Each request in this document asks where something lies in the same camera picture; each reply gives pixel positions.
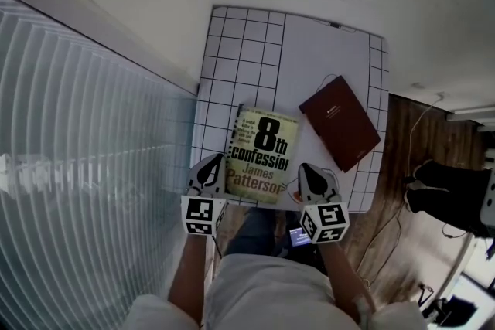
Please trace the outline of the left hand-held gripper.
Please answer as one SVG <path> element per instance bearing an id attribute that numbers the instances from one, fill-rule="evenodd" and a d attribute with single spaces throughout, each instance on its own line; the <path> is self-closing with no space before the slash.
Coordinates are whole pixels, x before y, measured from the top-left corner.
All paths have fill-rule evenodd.
<path id="1" fill-rule="evenodd" d="M 228 205 L 225 189 L 225 157 L 210 155 L 196 163 L 188 174 L 188 189 L 213 197 L 181 196 L 181 219 L 184 230 L 191 235 L 216 236 Z"/>

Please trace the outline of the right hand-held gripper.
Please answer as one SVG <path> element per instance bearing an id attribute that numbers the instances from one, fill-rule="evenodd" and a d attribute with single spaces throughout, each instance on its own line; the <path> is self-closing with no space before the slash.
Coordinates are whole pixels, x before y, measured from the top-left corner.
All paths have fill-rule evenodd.
<path id="1" fill-rule="evenodd" d="M 332 199 L 329 202 L 304 202 L 299 208 L 302 230 L 311 243 L 339 242 L 350 226 L 347 204 L 339 198 L 335 177 L 316 165 L 302 163 L 298 170 L 299 195 L 302 201 Z"/>

